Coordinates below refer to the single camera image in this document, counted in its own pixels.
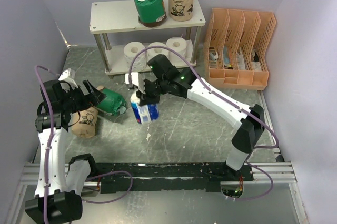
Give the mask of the blue paper roll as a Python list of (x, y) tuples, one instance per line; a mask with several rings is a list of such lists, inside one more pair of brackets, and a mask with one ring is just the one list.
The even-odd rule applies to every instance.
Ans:
[(131, 95), (131, 108), (134, 112), (136, 121), (139, 124), (150, 123), (159, 118), (159, 110), (157, 104), (140, 105), (140, 99), (136, 95), (136, 91)]

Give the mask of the green torn roll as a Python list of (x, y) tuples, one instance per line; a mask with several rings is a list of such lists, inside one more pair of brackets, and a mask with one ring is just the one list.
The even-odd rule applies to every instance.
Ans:
[(124, 97), (104, 86), (98, 86), (97, 90), (106, 95), (103, 101), (95, 108), (109, 116), (120, 115), (126, 112), (127, 102)]

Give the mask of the white floral roll front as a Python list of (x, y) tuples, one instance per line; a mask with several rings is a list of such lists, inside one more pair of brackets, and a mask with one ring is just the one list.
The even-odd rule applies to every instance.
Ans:
[[(124, 57), (126, 61), (126, 65), (128, 68), (131, 66), (132, 60), (139, 53), (139, 51), (143, 50), (145, 46), (140, 42), (130, 42), (124, 46)], [(132, 66), (133, 72), (140, 72), (146, 68), (146, 52), (143, 52), (136, 58), (134, 64)]]

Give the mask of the white unwrapped loose-end roll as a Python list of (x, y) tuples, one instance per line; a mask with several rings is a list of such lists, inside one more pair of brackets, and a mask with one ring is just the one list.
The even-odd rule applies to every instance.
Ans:
[[(172, 37), (167, 40), (166, 46), (179, 53), (187, 61), (191, 61), (193, 55), (193, 44), (191, 40), (185, 40), (181, 37)], [(177, 68), (186, 66), (186, 63), (172, 52), (169, 52), (169, 60)]]

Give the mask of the green paper roll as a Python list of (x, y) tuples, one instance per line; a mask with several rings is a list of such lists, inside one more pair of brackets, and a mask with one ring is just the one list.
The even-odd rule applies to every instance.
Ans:
[(163, 0), (134, 0), (138, 20), (146, 27), (162, 25), (167, 18)]

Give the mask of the brown cartoon paper roll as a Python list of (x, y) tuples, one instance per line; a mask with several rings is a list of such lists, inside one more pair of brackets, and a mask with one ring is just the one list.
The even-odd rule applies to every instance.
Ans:
[(194, 0), (168, 0), (170, 17), (178, 22), (188, 21), (193, 16)]

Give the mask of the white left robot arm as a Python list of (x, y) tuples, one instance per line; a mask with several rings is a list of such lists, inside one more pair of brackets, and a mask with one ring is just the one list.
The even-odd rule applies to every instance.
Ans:
[(68, 223), (83, 213), (81, 192), (85, 181), (97, 178), (98, 167), (91, 154), (82, 154), (65, 164), (65, 137), (71, 115), (100, 104), (106, 97), (88, 80), (88, 93), (72, 80), (49, 80), (40, 87), (43, 102), (37, 109), (35, 127), (40, 143), (38, 184), (25, 212), (35, 223)]

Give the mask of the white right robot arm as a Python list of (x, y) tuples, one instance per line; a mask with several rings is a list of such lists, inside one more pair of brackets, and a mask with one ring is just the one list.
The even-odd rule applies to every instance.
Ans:
[(211, 86), (191, 68), (179, 71), (163, 54), (153, 57), (148, 66), (156, 80), (144, 79), (136, 72), (127, 78), (137, 88), (136, 97), (141, 106), (156, 105), (160, 96), (171, 94), (203, 105), (236, 129), (223, 168), (226, 179), (236, 180), (265, 130), (264, 109), (260, 105), (251, 107), (232, 99)]

